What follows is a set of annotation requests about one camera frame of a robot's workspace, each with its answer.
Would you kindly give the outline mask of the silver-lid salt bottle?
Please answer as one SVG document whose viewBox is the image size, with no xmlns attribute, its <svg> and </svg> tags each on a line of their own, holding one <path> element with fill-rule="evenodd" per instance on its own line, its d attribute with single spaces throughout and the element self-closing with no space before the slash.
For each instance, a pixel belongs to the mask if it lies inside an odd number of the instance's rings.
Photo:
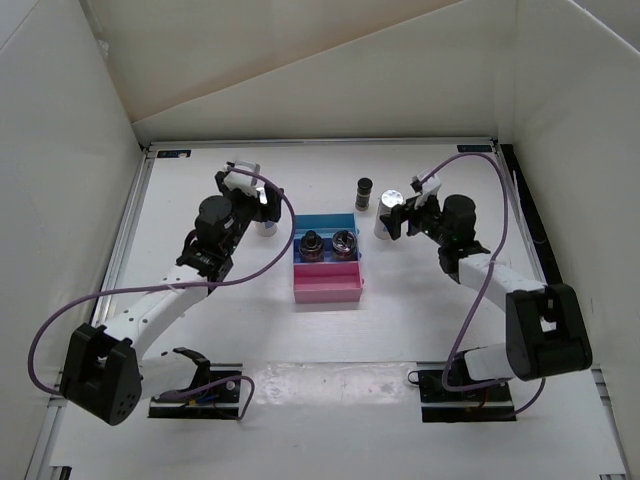
<svg viewBox="0 0 640 480">
<path fill-rule="evenodd" d="M 258 187 L 257 188 L 258 194 L 259 194 L 259 200 L 260 203 L 264 206 L 267 205 L 267 197 L 266 197 L 266 193 L 265 193 L 265 188 L 264 187 Z M 262 236 L 262 237 L 271 237 L 273 236 L 276 232 L 277 232 L 277 224 L 272 222 L 272 221 L 265 221 L 265 222 L 256 222 L 255 223 L 255 230 L 257 232 L 258 235 Z"/>
<path fill-rule="evenodd" d="M 377 212 L 375 216 L 374 234 L 380 240 L 390 240 L 390 234 L 381 220 L 383 215 L 389 215 L 396 205 L 401 205 L 404 197 L 401 192 L 388 189 L 385 190 L 379 198 Z"/>
</svg>

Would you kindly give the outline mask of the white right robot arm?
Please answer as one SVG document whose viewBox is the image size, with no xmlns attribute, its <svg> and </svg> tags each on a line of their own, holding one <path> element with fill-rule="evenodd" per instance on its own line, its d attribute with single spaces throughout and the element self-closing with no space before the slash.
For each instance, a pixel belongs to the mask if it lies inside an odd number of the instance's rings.
<svg viewBox="0 0 640 480">
<path fill-rule="evenodd" d="M 461 350 L 456 338 L 442 372 L 445 390 L 470 400 L 485 387 L 587 370 L 593 353 L 575 290 L 544 284 L 499 264 L 476 239 L 476 205 L 464 195 L 438 201 L 416 196 L 380 217 L 392 239 L 401 228 L 424 234 L 438 246 L 442 271 L 476 291 L 472 306 L 488 300 L 505 315 L 502 343 Z"/>
</svg>

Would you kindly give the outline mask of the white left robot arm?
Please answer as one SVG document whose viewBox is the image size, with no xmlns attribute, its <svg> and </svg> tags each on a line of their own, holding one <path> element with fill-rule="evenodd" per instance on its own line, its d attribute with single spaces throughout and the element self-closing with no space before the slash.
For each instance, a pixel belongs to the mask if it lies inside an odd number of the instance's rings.
<svg viewBox="0 0 640 480">
<path fill-rule="evenodd" d="M 232 256 L 253 222 L 281 218 L 282 190 L 257 164 L 229 162 L 215 176 L 219 192 L 203 200 L 175 266 L 160 284 L 100 326 L 72 334 L 60 384 L 71 403 L 115 426 L 146 398 L 191 402 L 217 387 L 210 361 L 176 347 L 149 358 L 155 341 L 191 307 L 229 285 Z"/>
</svg>

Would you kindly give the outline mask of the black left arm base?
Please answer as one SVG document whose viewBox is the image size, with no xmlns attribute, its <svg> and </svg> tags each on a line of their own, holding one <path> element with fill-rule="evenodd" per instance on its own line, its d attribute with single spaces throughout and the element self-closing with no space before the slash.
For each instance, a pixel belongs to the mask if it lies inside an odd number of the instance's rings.
<svg viewBox="0 0 640 480">
<path fill-rule="evenodd" d="M 212 364 L 185 347 L 143 360 L 139 373 L 148 416 L 156 419 L 240 420 L 241 382 L 253 382 L 240 364 Z"/>
</svg>

